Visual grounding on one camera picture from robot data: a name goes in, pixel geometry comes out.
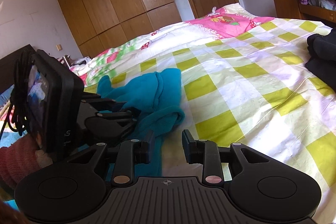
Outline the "left hand in red sleeve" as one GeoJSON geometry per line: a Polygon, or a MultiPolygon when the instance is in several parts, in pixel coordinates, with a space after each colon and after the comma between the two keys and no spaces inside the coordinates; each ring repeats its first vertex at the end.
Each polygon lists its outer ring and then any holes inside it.
{"type": "Polygon", "coordinates": [[[27,134],[1,148],[1,188],[13,192],[21,179],[51,164],[52,159],[42,150],[41,136],[27,134]]]}

